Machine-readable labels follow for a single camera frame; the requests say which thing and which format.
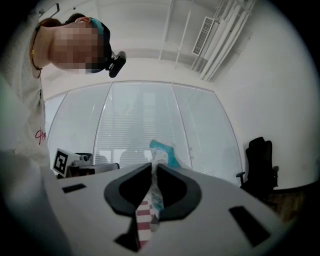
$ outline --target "necklace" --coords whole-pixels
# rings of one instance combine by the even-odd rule
[[[30,51],[30,56],[31,56],[32,64],[35,67],[35,69],[41,71],[42,68],[37,67],[35,65],[35,61],[34,61],[34,55],[35,55],[35,52],[36,52],[35,49],[34,49],[34,46],[35,46],[35,41],[36,41],[36,37],[37,37],[37,34],[38,34],[39,30],[40,30],[40,25],[37,26],[36,29],[35,29],[35,35],[34,35],[34,39],[33,39],[33,43],[32,43],[32,49]]]

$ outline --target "black office chair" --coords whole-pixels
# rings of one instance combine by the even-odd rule
[[[249,163],[247,181],[244,182],[244,172],[236,175],[241,179],[241,188],[266,204],[273,205],[266,201],[266,197],[278,186],[279,167],[272,166],[272,142],[265,141],[263,137],[256,138],[250,141],[245,153]]]

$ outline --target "black slot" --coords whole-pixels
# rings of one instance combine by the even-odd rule
[[[230,208],[229,212],[253,247],[270,237],[264,227],[243,206]]]
[[[72,185],[72,186],[65,186],[62,188],[64,193],[70,193],[72,191],[76,191],[76,190],[80,190],[80,189],[84,189],[86,188],[86,186],[82,183],[80,184],[76,184],[76,185]]]

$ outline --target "white wall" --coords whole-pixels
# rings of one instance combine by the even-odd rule
[[[288,20],[258,2],[247,26],[253,35],[216,95],[233,126],[245,165],[249,142],[273,144],[279,189],[303,186],[319,175],[320,93],[312,59]]]
[[[96,74],[64,73],[54,80],[49,80],[46,78],[45,69],[43,69],[41,75],[43,97],[46,100],[72,89],[117,81],[160,81],[213,90],[213,84],[199,80],[199,74],[190,71],[190,66],[179,63],[175,69],[174,64],[168,60],[128,58],[115,78],[110,78],[107,71],[101,71]]]

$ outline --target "headset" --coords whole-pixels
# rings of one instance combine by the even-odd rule
[[[91,18],[92,27],[97,28],[98,34],[103,36],[104,54],[98,59],[98,63],[90,63],[86,68],[89,73],[98,73],[102,70],[109,71],[109,77],[115,78],[126,64],[127,55],[124,51],[115,54],[110,45],[110,30],[99,20]]]

